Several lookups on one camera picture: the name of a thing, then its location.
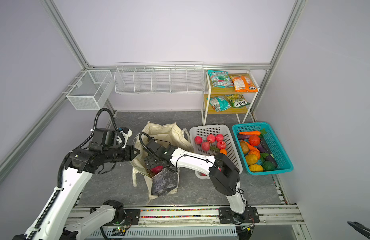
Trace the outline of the pink dragon fruit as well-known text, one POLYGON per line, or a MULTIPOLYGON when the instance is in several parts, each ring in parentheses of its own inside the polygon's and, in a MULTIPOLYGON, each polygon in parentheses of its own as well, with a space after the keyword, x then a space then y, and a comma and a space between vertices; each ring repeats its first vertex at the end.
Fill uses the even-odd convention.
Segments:
POLYGON ((157 166, 155 168, 152 168, 151 172, 155 176, 155 175, 159 174, 163 170, 163 168, 164 168, 163 166, 157 166))

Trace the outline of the cream canvas tote bag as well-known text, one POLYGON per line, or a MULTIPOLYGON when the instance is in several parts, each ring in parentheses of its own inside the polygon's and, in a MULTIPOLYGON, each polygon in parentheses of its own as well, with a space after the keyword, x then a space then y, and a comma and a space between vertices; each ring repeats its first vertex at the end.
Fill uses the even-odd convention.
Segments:
POLYGON ((134 144, 140 153, 132 160, 133 186, 138 186, 137 174, 141 174, 148 187, 149 200, 177 193, 180 168, 170 162, 168 155, 176 147, 194 152, 187 129, 181 129, 176 123, 148 122, 141 133, 134 144))

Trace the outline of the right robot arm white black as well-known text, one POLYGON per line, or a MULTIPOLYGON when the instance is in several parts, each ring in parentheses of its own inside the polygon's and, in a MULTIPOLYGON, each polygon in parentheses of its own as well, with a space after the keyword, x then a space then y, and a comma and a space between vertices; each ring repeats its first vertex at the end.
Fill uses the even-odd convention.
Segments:
POLYGON ((219 220, 222 224, 256 224, 259 223, 256 208, 251 207, 244 197, 244 190, 240 187, 239 170, 224 154, 204 156, 185 151, 169 143, 161 145, 148 134, 141 132, 139 141, 143 150, 148 154, 145 164, 148 170, 157 166, 176 173, 179 168, 187 168, 205 174, 211 180, 214 188, 226 196, 229 207, 219 208, 219 220))

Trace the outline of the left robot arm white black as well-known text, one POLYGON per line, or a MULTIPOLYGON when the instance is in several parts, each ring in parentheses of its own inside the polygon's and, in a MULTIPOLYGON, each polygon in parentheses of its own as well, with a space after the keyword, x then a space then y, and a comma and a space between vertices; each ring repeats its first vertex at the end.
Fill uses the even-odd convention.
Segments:
POLYGON ((126 215, 121 202, 108 200, 75 224, 66 225, 68 216, 88 181, 105 163, 130 162, 139 150, 127 145, 124 130, 116 126, 113 113, 100 109, 89 137, 64 157, 57 185, 35 222, 15 240, 84 240, 106 224, 123 224, 126 215))

